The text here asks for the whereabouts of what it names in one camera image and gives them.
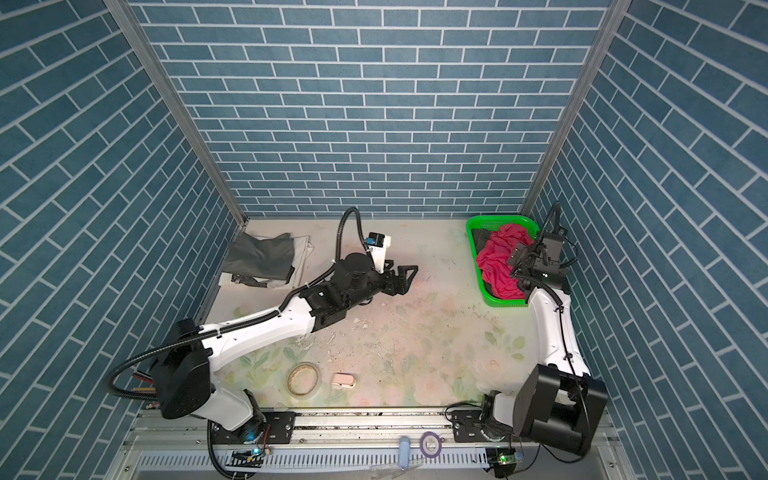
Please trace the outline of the magenta t shirt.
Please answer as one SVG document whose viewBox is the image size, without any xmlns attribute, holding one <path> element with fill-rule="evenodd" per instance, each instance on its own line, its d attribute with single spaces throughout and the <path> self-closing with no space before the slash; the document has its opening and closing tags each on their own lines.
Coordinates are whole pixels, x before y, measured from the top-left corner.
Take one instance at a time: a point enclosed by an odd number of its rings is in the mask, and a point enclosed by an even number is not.
<svg viewBox="0 0 768 480">
<path fill-rule="evenodd" d="M 517 246 L 530 246 L 533 240 L 526 228 L 509 223 L 493 231 L 485 248 L 476 256 L 476 264 L 482 279 L 490 287 L 490 293 L 500 300 L 521 300 L 524 292 L 511 276 L 508 264 Z"/>
</svg>

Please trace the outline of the green plastic basket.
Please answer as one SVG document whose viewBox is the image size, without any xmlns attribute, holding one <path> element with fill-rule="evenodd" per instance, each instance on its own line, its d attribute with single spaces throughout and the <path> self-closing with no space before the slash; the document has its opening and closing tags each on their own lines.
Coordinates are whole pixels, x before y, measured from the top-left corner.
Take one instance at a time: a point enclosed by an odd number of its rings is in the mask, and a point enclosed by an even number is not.
<svg viewBox="0 0 768 480">
<path fill-rule="evenodd" d="M 477 215 L 466 222 L 477 283 L 484 302 L 495 308 L 524 307 L 525 294 L 508 264 L 517 246 L 531 246 L 539 232 L 522 215 Z"/>
</svg>

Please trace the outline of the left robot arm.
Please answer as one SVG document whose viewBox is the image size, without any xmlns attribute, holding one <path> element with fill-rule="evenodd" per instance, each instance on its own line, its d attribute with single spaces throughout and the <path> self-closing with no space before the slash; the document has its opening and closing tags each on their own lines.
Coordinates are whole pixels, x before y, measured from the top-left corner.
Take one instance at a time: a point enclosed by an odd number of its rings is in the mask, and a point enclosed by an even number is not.
<svg viewBox="0 0 768 480">
<path fill-rule="evenodd" d="M 417 272 L 416 265 L 395 267 L 390 260 L 378 271 L 369 255 L 352 253 L 333 265 L 328 279 L 290 292 L 274 309 L 200 327 L 177 323 L 167 337 L 170 349 L 150 366 L 162 417 L 193 415 L 228 431 L 260 424 L 255 396 L 222 386 L 216 372 L 255 350 L 329 327 L 379 293 L 404 295 Z"/>
</svg>

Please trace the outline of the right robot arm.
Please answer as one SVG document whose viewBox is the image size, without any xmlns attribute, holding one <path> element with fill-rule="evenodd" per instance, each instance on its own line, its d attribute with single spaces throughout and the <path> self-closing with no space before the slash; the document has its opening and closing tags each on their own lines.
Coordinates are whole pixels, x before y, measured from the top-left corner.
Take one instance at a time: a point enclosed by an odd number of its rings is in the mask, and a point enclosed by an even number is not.
<svg viewBox="0 0 768 480">
<path fill-rule="evenodd" d="M 571 320 L 567 279 L 573 258 L 560 259 L 567 230 L 542 232 L 530 246 L 517 247 L 512 276 L 524 293 L 537 326 L 538 359 L 512 394 L 484 396 L 480 425 L 490 438 L 510 436 L 585 456 L 608 400 L 605 383 L 593 377 L 579 350 Z"/>
</svg>

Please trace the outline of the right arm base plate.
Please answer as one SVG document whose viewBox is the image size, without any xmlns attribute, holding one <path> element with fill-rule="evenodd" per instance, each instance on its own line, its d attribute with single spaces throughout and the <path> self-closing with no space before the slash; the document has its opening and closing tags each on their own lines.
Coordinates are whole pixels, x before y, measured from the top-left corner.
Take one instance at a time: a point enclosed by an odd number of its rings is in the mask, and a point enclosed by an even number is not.
<svg viewBox="0 0 768 480">
<path fill-rule="evenodd" d="M 520 437 L 512 435 L 512 430 L 506 427 L 494 430 L 486 426 L 480 419 L 479 409 L 453 409 L 447 413 L 447 419 L 452 427 L 453 440 L 456 443 L 518 443 Z"/>
</svg>

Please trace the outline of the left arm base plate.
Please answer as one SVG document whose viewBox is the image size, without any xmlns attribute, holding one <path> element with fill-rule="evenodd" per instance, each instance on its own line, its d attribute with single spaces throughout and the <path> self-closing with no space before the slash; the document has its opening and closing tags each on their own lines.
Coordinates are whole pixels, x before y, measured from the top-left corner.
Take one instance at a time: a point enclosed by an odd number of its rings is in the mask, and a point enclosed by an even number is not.
<svg viewBox="0 0 768 480">
<path fill-rule="evenodd" d="M 266 411 L 257 413 L 254 419 L 247 421 L 234 431 L 226 430 L 214 423 L 209 429 L 208 438 L 220 445 L 260 445 L 289 444 L 292 438 L 296 413 L 292 411 Z"/>
</svg>

